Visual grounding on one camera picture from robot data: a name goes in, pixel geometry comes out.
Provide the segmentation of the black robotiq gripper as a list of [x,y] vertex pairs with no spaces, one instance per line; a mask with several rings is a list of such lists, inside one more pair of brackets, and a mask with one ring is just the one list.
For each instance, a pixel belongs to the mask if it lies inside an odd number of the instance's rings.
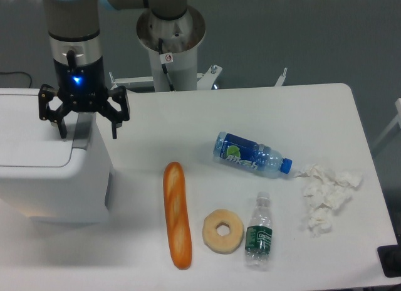
[[[60,137],[65,139],[67,129],[64,117],[72,110],[75,112],[98,112],[107,118],[112,126],[112,138],[117,139],[117,129],[124,121],[130,120],[130,106],[127,89],[119,86],[107,89],[105,85],[103,58],[88,65],[78,65],[74,72],[68,65],[54,60],[59,89],[42,84],[38,93],[39,118],[49,120],[59,130]],[[58,98],[61,105],[52,110],[49,103]],[[115,102],[120,110],[111,105],[108,99]]]

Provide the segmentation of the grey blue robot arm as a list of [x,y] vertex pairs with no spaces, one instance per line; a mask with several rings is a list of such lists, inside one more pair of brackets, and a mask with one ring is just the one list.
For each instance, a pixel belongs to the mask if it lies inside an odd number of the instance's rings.
[[[56,125],[63,139],[71,111],[98,112],[111,122],[113,135],[130,118],[126,88],[105,84],[98,1],[43,0],[58,88],[41,86],[39,118]],[[115,9],[147,8],[160,19],[180,19],[187,11],[187,0],[105,1]]]

